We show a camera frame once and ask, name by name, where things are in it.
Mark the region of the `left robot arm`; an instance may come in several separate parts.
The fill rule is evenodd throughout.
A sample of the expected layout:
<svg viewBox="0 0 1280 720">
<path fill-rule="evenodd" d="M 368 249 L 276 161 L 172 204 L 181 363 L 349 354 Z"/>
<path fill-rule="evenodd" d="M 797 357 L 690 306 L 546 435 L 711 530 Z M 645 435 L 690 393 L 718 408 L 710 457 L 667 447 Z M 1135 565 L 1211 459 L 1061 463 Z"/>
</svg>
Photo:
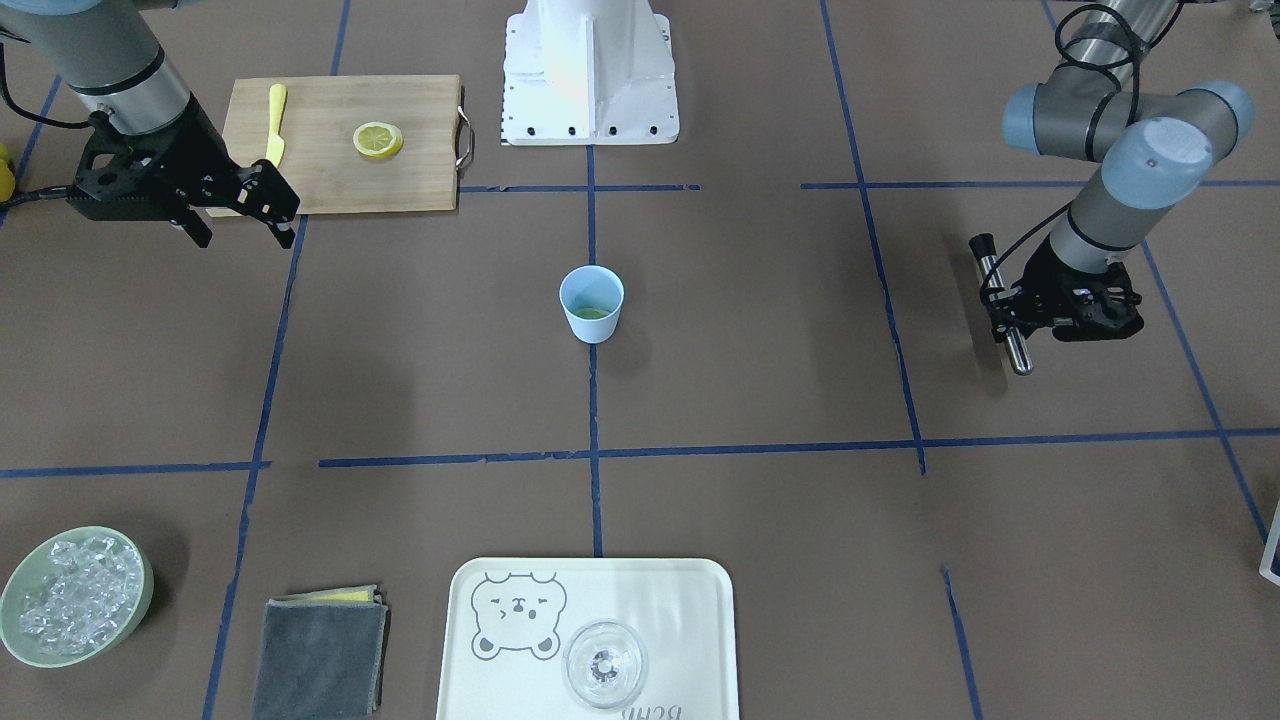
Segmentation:
<svg viewBox="0 0 1280 720">
<path fill-rule="evenodd" d="M 1179 94 L 1143 94 L 1140 68 L 1172 28 L 1176 1 L 1100 1 L 1076 8 L 1071 37 L 1055 29 L 1059 64 L 1020 87 L 1002 117 L 1006 143 L 1096 164 L 1078 196 L 1043 222 L 1047 236 L 1021 277 L 997 277 L 993 238 L 970 242 L 983 264 L 980 302 L 1002 342 L 1042 328 L 1061 342 L 1125 340 L 1139 332 L 1142 297 L 1125 256 L 1243 141 L 1254 102 L 1211 81 Z"/>
</svg>

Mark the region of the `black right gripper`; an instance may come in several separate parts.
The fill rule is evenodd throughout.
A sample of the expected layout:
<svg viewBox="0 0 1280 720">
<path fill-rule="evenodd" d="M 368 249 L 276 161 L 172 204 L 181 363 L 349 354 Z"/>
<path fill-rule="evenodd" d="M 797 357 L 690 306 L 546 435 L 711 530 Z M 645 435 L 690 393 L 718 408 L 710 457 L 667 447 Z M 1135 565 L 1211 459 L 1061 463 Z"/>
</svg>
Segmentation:
<svg viewBox="0 0 1280 720">
<path fill-rule="evenodd" d="M 282 249 L 293 249 L 300 196 L 270 160 L 234 163 L 207 113 L 189 100 L 178 118 L 125 135 L 104 109 L 90 113 L 93 133 L 81 154 L 67 201 L 96 222 L 169 222 L 197 247 L 212 231 L 197 209 L 227 208 L 264 223 Z"/>
</svg>

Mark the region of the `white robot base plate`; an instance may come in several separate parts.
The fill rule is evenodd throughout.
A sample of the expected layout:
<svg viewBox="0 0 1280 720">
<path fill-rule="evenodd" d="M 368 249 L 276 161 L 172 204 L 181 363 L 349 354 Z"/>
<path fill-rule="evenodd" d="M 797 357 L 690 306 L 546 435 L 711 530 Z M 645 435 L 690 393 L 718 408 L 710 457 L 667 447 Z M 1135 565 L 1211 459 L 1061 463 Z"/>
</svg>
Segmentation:
<svg viewBox="0 0 1280 720">
<path fill-rule="evenodd" d="M 671 23 L 650 3 L 529 1 L 504 41 L 503 145 L 678 141 Z"/>
</svg>

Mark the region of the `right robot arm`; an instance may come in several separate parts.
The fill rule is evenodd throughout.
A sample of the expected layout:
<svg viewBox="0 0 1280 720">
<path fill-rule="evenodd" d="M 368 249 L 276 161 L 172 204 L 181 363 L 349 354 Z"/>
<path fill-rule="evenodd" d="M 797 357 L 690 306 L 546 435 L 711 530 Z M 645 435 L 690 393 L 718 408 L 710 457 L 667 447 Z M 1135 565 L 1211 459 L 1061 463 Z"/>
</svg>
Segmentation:
<svg viewBox="0 0 1280 720">
<path fill-rule="evenodd" d="M 91 129 L 68 186 L 38 191 L 93 222 L 165 222 L 201 249 L 227 209 L 294 243 L 300 197 L 266 158 L 238 164 L 142 17 L 143 1 L 5 1 L 3 40 L 38 49 Z"/>
</svg>

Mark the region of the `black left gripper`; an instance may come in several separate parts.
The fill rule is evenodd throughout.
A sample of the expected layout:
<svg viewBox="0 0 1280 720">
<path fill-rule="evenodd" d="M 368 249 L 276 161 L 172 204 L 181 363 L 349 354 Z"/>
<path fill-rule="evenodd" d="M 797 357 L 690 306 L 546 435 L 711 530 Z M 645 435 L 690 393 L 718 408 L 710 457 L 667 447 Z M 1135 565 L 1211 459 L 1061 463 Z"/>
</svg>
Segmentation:
<svg viewBox="0 0 1280 720">
<path fill-rule="evenodd" d="M 1106 264 L 1100 274 L 1079 272 L 1062 261 L 1043 240 L 1011 287 L 983 284 L 980 301 L 992 313 L 992 338 L 1004 343 L 1018 333 L 1029 340 L 1050 328 L 1060 342 L 1126 340 L 1146 327 L 1123 263 Z"/>
</svg>

